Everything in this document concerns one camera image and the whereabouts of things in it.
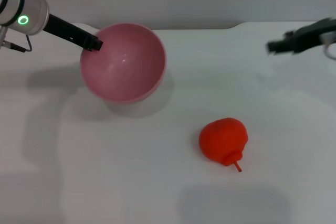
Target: bowl rim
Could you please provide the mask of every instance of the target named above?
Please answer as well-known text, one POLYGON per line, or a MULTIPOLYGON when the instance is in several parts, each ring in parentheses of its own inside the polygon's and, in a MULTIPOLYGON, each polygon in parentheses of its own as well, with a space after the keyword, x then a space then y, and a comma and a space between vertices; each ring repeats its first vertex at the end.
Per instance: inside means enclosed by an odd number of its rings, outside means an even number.
POLYGON ((159 77, 159 79, 157 80, 157 82, 155 83, 155 85, 149 90, 147 91, 146 93, 142 94, 141 96, 137 97, 137 98, 133 98, 133 99, 128 99, 128 100, 115 100, 115 99, 109 99, 107 98, 106 96, 104 95, 101 95, 99 94, 98 92, 96 92, 92 87, 90 87, 87 82, 86 82, 86 79, 85 79, 85 75, 83 74, 83 67, 82 67, 82 63, 81 63, 81 60, 82 60, 82 54, 83 52, 85 51, 85 49, 83 49, 82 53, 81 53, 81 56, 80 56, 80 72, 81 72, 81 76, 84 80, 84 83, 86 84, 86 87, 92 92, 94 93, 96 96, 98 96, 99 98, 105 100, 105 101, 109 101, 109 102, 114 102, 114 103, 119 103, 119 104, 128 104, 128 103, 135 103, 135 102, 139 102, 139 101, 142 101, 144 99, 146 99, 147 97, 149 97, 157 88, 158 86, 161 84, 162 82, 162 79, 164 77, 164 74, 166 72, 166 66, 167 66, 167 55, 166 55, 166 49, 164 47, 164 44, 162 43, 162 40, 159 38, 159 36, 150 28, 144 26, 144 25, 141 25, 141 24, 138 24, 138 23, 115 23, 115 24, 112 24, 112 25, 108 25, 102 29, 100 29, 99 31, 97 31, 94 35, 95 36, 98 36, 98 33, 106 30, 106 29, 109 29, 111 27, 114 27, 114 26, 118 26, 118 25, 133 25, 133 26, 138 26, 138 27, 141 27, 141 28, 144 28, 148 31, 150 31, 155 37, 156 39, 159 41, 162 49, 163 49, 163 58, 164 58, 164 66, 163 66, 163 69, 162 69, 162 73, 159 77))

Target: toy tomato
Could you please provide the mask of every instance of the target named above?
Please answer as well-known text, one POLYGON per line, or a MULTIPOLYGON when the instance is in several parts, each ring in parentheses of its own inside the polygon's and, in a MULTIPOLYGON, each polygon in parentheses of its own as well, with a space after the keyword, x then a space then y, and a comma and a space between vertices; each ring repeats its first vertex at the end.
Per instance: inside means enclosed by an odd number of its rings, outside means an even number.
POLYGON ((233 118, 212 122, 199 135, 201 151, 207 158, 225 166, 234 164, 239 172, 242 169, 237 161, 243 157, 247 140, 244 125, 233 118))

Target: pink bowl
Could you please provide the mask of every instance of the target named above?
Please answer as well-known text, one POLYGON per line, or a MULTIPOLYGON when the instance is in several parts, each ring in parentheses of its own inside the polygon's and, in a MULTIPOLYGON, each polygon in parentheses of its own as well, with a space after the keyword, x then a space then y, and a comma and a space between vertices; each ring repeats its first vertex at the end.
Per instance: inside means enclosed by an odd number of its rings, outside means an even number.
POLYGON ((138 102, 159 86, 166 53, 158 36, 138 24, 115 24, 96 36, 104 42, 100 51, 83 50, 80 65, 88 88, 104 100, 138 102))

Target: tomato stem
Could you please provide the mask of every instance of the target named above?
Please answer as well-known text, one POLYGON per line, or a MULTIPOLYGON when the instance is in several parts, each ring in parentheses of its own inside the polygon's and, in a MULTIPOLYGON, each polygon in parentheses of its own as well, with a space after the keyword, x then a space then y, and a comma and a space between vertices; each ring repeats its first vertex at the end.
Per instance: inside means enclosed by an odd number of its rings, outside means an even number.
POLYGON ((238 171, 241 173, 243 170, 241 169, 241 167, 238 165, 237 162, 234 162, 234 165, 236 166, 236 168, 238 169, 238 171))

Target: cable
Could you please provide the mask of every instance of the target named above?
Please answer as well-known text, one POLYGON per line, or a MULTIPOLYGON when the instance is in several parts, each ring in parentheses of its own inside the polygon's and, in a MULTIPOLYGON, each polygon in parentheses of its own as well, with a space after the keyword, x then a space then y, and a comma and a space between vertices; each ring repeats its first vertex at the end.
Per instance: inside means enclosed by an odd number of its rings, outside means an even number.
POLYGON ((29 44, 29 49, 26 49, 24 47, 18 46, 17 44, 7 42, 7 41, 5 41, 4 47, 7 47, 9 49, 16 50, 16 51, 19 51, 19 52, 31 52, 33 50, 33 47, 31 45, 29 36, 26 35, 26 38, 27 38, 27 41, 28 41, 28 44, 29 44))
POLYGON ((31 46, 29 36, 26 35, 26 37, 27 37, 27 41, 28 41, 28 44, 29 44, 29 50, 26 50, 26 52, 31 52, 33 50, 33 47, 31 46))

